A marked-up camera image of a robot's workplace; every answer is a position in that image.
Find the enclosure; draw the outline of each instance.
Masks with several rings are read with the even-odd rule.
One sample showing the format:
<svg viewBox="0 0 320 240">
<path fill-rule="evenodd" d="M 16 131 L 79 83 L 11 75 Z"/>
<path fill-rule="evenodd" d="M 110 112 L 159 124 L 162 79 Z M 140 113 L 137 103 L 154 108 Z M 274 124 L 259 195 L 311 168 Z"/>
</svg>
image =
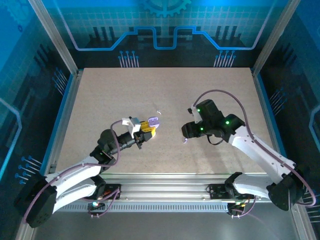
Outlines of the enclosure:
<svg viewBox="0 0 320 240">
<path fill-rule="evenodd" d="M 228 91 L 255 135 L 310 168 L 318 196 L 319 1 L 2 0 L 0 20 L 1 239 L 319 239 L 318 200 L 282 211 L 263 198 L 231 219 L 206 186 L 265 170 L 226 142 L 181 133 L 198 96 Z M 243 118 L 227 95 L 204 99 Z M 160 126 L 100 175 L 122 184 L 111 211 L 90 219 L 77 200 L 40 227 L 24 223 L 14 200 L 35 172 L 82 161 L 129 116 Z"/>
</svg>

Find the vent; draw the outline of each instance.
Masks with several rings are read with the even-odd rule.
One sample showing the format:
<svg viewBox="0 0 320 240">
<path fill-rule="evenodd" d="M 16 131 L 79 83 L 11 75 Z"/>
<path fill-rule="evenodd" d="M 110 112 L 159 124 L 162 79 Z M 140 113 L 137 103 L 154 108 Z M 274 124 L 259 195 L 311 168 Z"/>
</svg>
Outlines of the vent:
<svg viewBox="0 0 320 240">
<path fill-rule="evenodd" d="M 59 212 L 87 212 L 87 202 L 73 202 L 62 208 Z M 108 203 L 93 212 L 103 212 Z M 116 202 L 109 210 L 113 213 L 226 213 L 228 204 L 224 202 Z"/>
</svg>

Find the blue printed backdrop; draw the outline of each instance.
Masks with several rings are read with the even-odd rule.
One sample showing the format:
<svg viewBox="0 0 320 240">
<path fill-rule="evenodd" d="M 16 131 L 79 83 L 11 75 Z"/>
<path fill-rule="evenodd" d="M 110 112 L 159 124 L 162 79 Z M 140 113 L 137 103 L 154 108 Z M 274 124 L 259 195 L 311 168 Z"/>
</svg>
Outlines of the blue printed backdrop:
<svg viewBox="0 0 320 240">
<path fill-rule="evenodd" d="M 320 191 L 319 30 L 320 1 L 301 1 L 261 71 L 286 154 L 311 168 L 309 183 L 317 193 Z M 304 199 L 311 201 L 308 193 Z M 320 236 L 319 200 L 307 211 Z"/>
<path fill-rule="evenodd" d="M 0 0 L 0 33 L 0 235 L 9 240 L 21 221 L 13 201 L 42 164 L 70 73 L 27 0 Z"/>
<path fill-rule="evenodd" d="M 79 68 L 252 67 L 286 3 L 44 1 Z"/>
</svg>

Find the beige tabletop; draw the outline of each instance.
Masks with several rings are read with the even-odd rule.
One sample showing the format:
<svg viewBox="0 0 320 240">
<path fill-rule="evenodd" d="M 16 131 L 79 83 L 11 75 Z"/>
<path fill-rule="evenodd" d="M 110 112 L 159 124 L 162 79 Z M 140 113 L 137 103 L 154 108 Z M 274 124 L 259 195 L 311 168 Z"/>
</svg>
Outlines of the beige tabletop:
<svg viewBox="0 0 320 240">
<path fill-rule="evenodd" d="M 181 127 L 193 121 L 187 109 L 210 89 L 236 95 L 244 105 L 252 131 L 271 146 L 266 121 L 249 68 L 86 68 L 67 127 L 57 171 L 83 160 L 96 147 L 100 133 L 121 118 L 145 121 L 159 117 L 156 136 L 142 149 L 121 152 L 109 173 L 264 172 L 253 160 L 228 143 L 212 146 L 206 137 L 183 143 Z M 223 93 L 209 93 L 226 116 L 243 118 L 237 103 Z M 127 131 L 122 125 L 118 135 Z"/>
</svg>

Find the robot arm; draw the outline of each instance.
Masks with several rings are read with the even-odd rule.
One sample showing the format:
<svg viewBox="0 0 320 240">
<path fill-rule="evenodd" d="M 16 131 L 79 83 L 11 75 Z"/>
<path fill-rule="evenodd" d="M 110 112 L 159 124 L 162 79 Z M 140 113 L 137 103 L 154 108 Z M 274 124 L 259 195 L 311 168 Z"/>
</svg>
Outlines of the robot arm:
<svg viewBox="0 0 320 240">
<path fill-rule="evenodd" d="M 212 135 L 244 152 L 254 160 L 266 173 L 260 177 L 252 177 L 241 172 L 234 173 L 225 184 L 237 194 L 250 194 L 270 199 L 277 207 L 288 211 L 305 193 L 304 184 L 283 164 L 297 171 L 304 178 L 308 169 L 297 166 L 292 160 L 285 158 L 261 139 L 251 138 L 245 123 L 230 114 L 226 117 L 218 110 L 215 103 L 207 99 L 188 109 L 194 121 L 186 123 L 182 128 L 185 138 L 199 138 Z M 282 160 L 282 164 L 273 156 Z"/>
<path fill-rule="evenodd" d="M 122 124 L 127 126 L 126 133 L 117 136 L 111 129 L 104 130 L 97 141 L 98 146 L 81 162 L 46 176 L 35 174 L 28 180 L 15 199 L 14 206 L 24 216 L 37 198 L 26 216 L 26 222 L 32 228 L 42 225 L 58 209 L 78 199 L 94 201 L 107 198 L 110 186 L 99 174 L 115 164 L 113 155 L 118 153 L 118 149 L 122 151 L 134 144 L 141 149 L 142 144 L 156 133 L 156 126 L 148 121 L 140 122 L 137 118 L 123 118 Z"/>
</svg>

